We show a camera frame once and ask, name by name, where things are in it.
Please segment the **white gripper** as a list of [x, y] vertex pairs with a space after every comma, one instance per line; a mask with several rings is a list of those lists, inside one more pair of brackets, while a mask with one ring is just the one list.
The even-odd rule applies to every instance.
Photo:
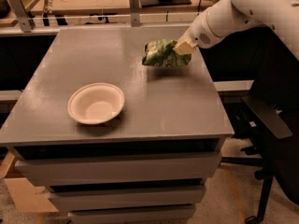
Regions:
[[188, 30], [188, 36], [181, 37], [174, 46], [177, 55], [196, 52], [196, 47], [211, 48], [226, 36], [242, 31], [246, 26], [246, 16], [238, 11], [231, 0], [220, 0], [200, 13]]

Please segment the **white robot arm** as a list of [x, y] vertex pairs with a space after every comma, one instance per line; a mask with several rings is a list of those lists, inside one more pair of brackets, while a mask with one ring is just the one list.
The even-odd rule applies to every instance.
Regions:
[[209, 49], [230, 34], [258, 25], [269, 27], [299, 59], [298, 0], [220, 0], [195, 18], [174, 52], [184, 55]]

